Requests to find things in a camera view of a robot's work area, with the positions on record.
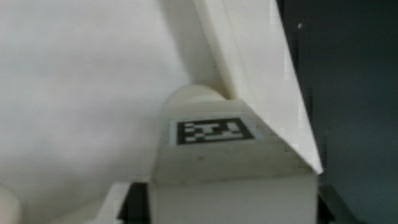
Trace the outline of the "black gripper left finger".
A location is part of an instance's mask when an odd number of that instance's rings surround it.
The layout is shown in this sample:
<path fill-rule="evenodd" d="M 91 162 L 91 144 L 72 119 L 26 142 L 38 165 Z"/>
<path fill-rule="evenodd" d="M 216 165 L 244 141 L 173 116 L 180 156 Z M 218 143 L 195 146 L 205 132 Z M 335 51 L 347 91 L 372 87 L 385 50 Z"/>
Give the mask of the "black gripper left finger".
<path fill-rule="evenodd" d="M 152 224 L 150 191 L 145 182 L 113 185 L 99 215 L 88 224 Z"/>

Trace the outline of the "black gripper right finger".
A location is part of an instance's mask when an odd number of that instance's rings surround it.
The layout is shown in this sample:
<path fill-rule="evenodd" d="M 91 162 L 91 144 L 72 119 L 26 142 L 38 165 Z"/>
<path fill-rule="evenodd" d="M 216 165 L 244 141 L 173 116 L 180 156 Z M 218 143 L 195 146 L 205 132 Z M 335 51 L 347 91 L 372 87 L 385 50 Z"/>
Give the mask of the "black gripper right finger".
<path fill-rule="evenodd" d="M 356 224 L 356 216 L 331 185 L 319 187 L 317 224 Z"/>

